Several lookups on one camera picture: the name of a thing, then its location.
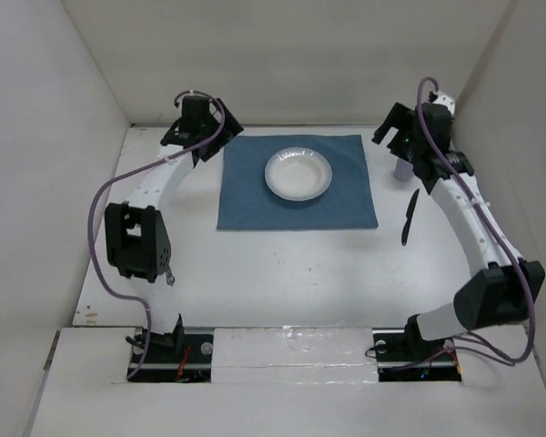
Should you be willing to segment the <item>lavender plastic cup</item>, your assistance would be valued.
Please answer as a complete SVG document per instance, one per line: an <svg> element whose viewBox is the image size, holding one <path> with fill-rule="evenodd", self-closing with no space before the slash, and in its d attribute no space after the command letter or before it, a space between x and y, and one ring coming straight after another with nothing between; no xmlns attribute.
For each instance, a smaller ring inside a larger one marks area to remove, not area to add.
<svg viewBox="0 0 546 437"><path fill-rule="evenodd" d="M412 164L402 158L398 158L393 171L393 177L401 183L411 181L414 177Z"/></svg>

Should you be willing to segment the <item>black plastic knife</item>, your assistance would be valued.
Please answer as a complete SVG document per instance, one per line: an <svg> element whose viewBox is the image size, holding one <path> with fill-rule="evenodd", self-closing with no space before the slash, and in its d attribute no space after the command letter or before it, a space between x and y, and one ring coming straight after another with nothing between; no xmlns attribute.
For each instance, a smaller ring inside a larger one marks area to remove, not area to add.
<svg viewBox="0 0 546 437"><path fill-rule="evenodd" d="M408 207L407 207L407 210L406 210L406 215L405 215L405 223L404 223L404 226L402 228L402 232L401 232L401 245L402 246L406 246L408 244L408 239L409 239L409 234L410 234L410 228L411 228L411 223L412 223L412 220L413 220L413 216L414 216L414 213L415 213L415 209L416 209L416 205L417 205L417 202L418 202L418 197L420 195L420 189L416 189L411 198L410 198L410 201L409 201L409 204L408 204Z"/></svg>

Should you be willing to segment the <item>white blue-rimmed plate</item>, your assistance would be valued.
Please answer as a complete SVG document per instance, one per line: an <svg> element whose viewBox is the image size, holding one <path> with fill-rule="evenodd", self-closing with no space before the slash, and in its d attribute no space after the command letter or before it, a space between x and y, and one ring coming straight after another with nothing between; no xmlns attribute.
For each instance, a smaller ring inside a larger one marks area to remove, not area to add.
<svg viewBox="0 0 546 437"><path fill-rule="evenodd" d="M275 153L264 169L269 190L277 197L305 202L321 196L331 184L332 168L319 152L289 147Z"/></svg>

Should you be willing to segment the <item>blue cloth napkin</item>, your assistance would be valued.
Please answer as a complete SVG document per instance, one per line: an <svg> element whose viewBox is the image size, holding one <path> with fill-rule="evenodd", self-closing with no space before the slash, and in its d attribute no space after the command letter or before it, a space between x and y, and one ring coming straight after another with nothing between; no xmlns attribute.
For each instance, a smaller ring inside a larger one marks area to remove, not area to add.
<svg viewBox="0 0 546 437"><path fill-rule="evenodd" d="M361 136L243 136L225 146L217 229L378 225Z"/></svg>

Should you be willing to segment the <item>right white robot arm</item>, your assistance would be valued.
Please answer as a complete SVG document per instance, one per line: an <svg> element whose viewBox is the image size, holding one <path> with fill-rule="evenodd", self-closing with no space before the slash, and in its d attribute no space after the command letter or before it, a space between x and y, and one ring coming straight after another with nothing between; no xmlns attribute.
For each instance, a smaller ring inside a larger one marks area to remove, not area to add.
<svg viewBox="0 0 546 437"><path fill-rule="evenodd" d="M545 279L538 261L527 261L501 231L480 193L474 169L450 148L453 108L442 99L413 110L396 103L376 129L379 144L390 129L391 154L414 175L446 215L470 269L470 280L452 301L409 318L402 347L412 358L432 352L436 340L471 330L522 322Z"/></svg>

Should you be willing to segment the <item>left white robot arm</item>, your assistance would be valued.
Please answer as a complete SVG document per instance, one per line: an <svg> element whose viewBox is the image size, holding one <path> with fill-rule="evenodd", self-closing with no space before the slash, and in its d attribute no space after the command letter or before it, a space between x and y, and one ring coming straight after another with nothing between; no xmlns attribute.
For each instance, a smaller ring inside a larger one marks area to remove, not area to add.
<svg viewBox="0 0 546 437"><path fill-rule="evenodd" d="M130 280L136 296L150 307L153 350L165 361L184 352L184 338L173 329L177 316L167 309L175 279L166 210L184 178L243 131L224 102L199 91L175 98L180 117L160 140L157 164L126 200L105 210L106 257Z"/></svg>

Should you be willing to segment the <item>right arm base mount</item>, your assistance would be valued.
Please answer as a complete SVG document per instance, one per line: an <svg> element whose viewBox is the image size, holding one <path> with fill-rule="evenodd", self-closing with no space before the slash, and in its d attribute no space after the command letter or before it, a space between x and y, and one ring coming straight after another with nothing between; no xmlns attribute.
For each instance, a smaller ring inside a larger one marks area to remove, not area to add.
<svg viewBox="0 0 546 437"><path fill-rule="evenodd" d="M461 382L459 359L451 338L424 340L414 324L373 328L365 356L374 359L379 382Z"/></svg>

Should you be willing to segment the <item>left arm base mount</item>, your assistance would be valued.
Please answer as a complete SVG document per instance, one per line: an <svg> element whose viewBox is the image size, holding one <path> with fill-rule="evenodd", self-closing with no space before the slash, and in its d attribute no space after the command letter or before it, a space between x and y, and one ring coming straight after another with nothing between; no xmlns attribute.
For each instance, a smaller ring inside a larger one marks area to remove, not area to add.
<svg viewBox="0 0 546 437"><path fill-rule="evenodd" d="M151 345L133 383L208 383L211 381L214 331L183 330L183 345L174 351Z"/></svg>

